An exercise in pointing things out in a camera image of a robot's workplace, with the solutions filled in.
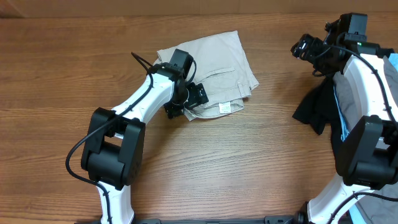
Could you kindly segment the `beige shorts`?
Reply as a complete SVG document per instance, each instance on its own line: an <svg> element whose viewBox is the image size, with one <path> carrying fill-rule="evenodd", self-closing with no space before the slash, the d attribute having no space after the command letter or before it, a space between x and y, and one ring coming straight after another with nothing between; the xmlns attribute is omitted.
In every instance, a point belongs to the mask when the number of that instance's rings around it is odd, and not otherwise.
<svg viewBox="0 0 398 224"><path fill-rule="evenodd" d="M241 111L243 99L259 86L236 30L158 50L155 63L169 62L176 49L188 52L196 61L197 70L189 71L188 77L193 77L195 84L201 83L208 97L207 103L184 111L189 121Z"/></svg>

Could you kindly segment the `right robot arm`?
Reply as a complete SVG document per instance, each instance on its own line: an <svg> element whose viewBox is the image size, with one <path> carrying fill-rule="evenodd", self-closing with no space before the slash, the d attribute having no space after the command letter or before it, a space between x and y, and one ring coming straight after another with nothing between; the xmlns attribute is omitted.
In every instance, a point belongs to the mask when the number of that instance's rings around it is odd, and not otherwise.
<svg viewBox="0 0 398 224"><path fill-rule="evenodd" d="M363 197L377 198L397 182L397 89L385 74L394 50L368 42L367 22L365 14L342 14L326 24L324 39L304 34L292 46L292 55L323 80L293 117L318 134L330 124L336 169L292 223L338 223Z"/></svg>

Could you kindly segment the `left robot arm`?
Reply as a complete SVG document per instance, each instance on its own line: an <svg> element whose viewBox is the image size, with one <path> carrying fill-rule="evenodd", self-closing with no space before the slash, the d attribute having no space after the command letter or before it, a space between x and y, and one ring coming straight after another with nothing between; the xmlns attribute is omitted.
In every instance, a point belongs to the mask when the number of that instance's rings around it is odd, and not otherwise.
<svg viewBox="0 0 398 224"><path fill-rule="evenodd" d="M188 76L196 67L188 52L176 49L169 62L155 65L133 57L146 70L145 82L113 109L95 110L84 140L81 168L100 195L99 223L133 222L130 186L142 163L146 125L156 112L163 108L172 119L208 102L203 85Z"/></svg>

